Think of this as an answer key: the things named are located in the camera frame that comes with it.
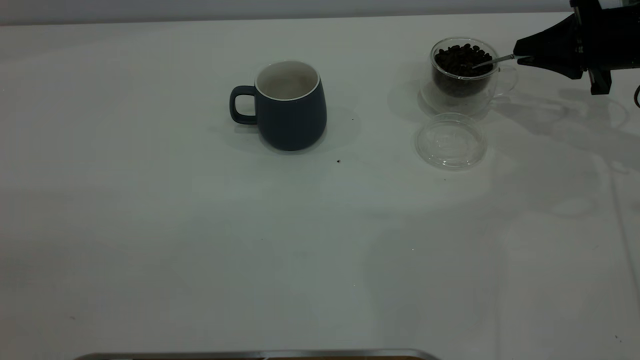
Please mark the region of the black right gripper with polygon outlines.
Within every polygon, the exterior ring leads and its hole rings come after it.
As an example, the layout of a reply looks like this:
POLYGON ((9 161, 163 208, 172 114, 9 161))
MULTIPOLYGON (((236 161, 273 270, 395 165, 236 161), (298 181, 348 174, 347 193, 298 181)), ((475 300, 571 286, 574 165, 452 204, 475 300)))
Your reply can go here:
POLYGON ((637 69, 640 61, 640 5, 637 0, 572 0, 574 14, 552 27, 519 39, 513 54, 518 64, 558 73, 572 80, 583 69, 567 59, 582 55, 590 93, 608 95, 611 72, 637 69))

